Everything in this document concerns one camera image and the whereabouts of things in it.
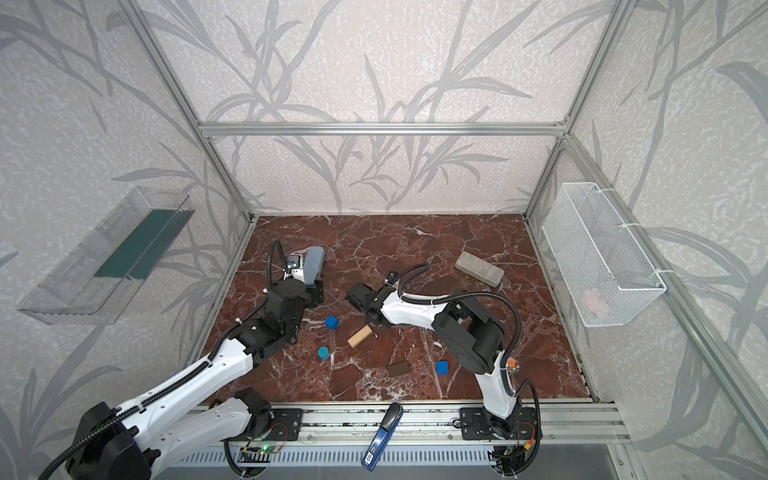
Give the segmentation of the light wood block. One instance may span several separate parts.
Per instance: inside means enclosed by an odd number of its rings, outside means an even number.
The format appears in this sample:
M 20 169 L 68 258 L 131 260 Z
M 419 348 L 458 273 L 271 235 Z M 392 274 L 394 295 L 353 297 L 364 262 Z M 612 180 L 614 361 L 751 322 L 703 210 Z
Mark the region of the light wood block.
M 373 333 L 373 330 L 370 326 L 366 325 L 359 331 L 357 331 L 355 334 L 353 334 L 348 340 L 347 343 L 351 348 L 356 348 L 358 345 L 360 345 L 365 339 L 367 339 L 371 334 Z

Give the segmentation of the dark brown wood block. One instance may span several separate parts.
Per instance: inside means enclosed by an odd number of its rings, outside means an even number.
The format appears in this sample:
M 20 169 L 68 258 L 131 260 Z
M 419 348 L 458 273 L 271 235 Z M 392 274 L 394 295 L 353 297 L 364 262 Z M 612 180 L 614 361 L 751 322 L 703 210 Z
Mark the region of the dark brown wood block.
M 391 378 L 409 374 L 410 371 L 411 371 L 411 367 L 407 361 L 397 362 L 387 367 L 388 375 Z

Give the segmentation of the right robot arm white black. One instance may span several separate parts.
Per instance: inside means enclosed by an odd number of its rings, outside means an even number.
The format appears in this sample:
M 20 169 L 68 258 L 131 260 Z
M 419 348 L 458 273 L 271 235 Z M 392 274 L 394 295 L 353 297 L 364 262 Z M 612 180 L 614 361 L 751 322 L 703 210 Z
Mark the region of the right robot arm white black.
M 497 300 L 510 310 L 515 330 L 508 344 L 503 343 L 505 325 L 479 301 L 481 297 Z M 459 364 L 475 375 L 487 414 L 499 420 L 510 417 L 517 396 L 505 370 L 520 340 L 522 317 L 506 297 L 462 290 L 424 296 L 408 294 L 397 284 L 375 291 L 357 283 L 347 292 L 346 300 L 372 326 L 407 325 L 434 332 Z

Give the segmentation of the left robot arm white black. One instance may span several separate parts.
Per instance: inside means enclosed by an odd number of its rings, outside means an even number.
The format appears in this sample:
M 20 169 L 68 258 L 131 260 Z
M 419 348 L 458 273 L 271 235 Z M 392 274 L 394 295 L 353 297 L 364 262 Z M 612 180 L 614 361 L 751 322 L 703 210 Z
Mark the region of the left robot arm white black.
M 214 442 L 269 433 L 271 406 L 251 388 L 202 414 L 189 412 L 295 342 L 305 310 L 323 299 L 319 280 L 276 282 L 268 290 L 265 311 L 234 324 L 194 364 L 117 407 L 101 402 L 89 409 L 72 445 L 43 469 L 41 478 L 63 467 L 73 479 L 153 479 Z

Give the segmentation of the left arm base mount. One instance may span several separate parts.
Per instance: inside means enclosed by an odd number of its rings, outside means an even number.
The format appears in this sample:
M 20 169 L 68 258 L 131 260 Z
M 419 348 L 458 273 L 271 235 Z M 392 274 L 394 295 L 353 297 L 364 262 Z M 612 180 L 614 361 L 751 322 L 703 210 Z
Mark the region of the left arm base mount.
M 293 442 L 299 437 L 304 411 L 300 408 L 278 408 L 258 412 L 249 421 L 240 440 Z

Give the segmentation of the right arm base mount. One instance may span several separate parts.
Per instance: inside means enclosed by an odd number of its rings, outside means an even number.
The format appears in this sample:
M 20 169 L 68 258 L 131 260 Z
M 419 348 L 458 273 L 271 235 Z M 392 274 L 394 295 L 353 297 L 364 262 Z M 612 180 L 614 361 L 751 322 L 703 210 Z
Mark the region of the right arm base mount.
M 542 438 L 537 414 L 533 407 L 522 407 L 501 419 L 484 408 L 465 407 L 459 410 L 459 418 L 453 420 L 452 425 L 461 431 L 463 440 L 536 442 Z

